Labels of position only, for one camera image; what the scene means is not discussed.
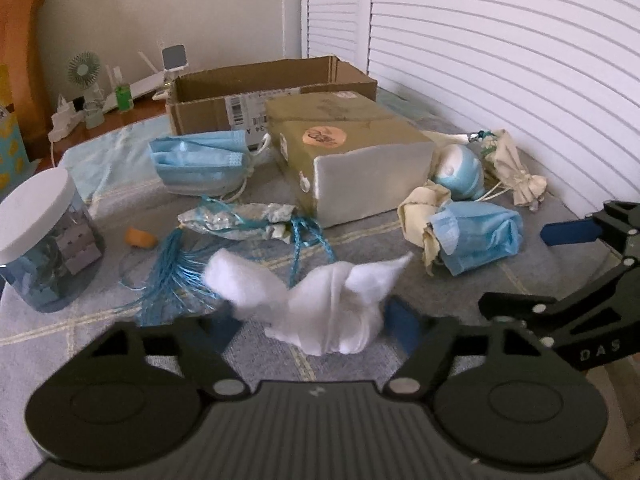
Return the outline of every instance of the blue surgical mask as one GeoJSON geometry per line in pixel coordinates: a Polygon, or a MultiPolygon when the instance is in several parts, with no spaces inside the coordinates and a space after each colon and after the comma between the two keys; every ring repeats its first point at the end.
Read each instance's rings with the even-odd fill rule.
{"type": "Polygon", "coordinates": [[[476,154],[460,144],[442,148],[432,180],[451,190],[453,200],[477,200],[484,195],[484,171],[476,154]]]}
{"type": "Polygon", "coordinates": [[[450,202],[430,222],[440,257],[454,276],[513,256],[522,243],[520,214],[489,202],[450,202]]]}
{"type": "Polygon", "coordinates": [[[149,149],[156,173],[177,194],[222,196],[251,171],[244,130],[163,137],[149,149]]]}

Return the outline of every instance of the orange object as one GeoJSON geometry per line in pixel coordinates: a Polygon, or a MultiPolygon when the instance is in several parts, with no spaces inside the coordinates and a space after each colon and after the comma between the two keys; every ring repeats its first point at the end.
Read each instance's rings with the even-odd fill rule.
{"type": "Polygon", "coordinates": [[[124,241],[132,247],[153,249],[158,244],[158,239],[151,233],[140,231],[130,227],[124,235],[124,241]]]}

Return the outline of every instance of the louvered closet door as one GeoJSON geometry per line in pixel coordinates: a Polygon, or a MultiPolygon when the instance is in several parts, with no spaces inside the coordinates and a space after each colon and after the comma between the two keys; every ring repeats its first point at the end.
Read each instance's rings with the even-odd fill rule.
{"type": "Polygon", "coordinates": [[[331,54],[366,70],[370,0],[303,0],[305,10],[303,55],[331,54]]]}
{"type": "Polygon", "coordinates": [[[640,200],[640,0],[373,0],[369,72],[509,130],[578,215],[640,200]]]}

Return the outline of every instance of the white jar lid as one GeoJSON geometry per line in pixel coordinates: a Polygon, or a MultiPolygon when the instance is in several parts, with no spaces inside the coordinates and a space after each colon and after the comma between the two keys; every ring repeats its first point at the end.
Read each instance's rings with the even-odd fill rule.
{"type": "Polygon", "coordinates": [[[64,168],[32,176],[0,202],[0,265],[44,238],[69,208],[76,185],[64,168]]]}

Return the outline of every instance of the hand sanitizer bottle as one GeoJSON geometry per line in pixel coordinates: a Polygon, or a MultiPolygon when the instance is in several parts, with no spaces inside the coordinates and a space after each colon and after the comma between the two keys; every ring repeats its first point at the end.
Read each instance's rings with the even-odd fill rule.
{"type": "Polygon", "coordinates": [[[131,88],[128,83],[125,83],[122,78],[122,72],[120,67],[116,66],[113,69],[113,76],[116,79],[116,102],[118,104],[119,112],[128,112],[133,108],[133,98],[131,97],[131,88]]]}

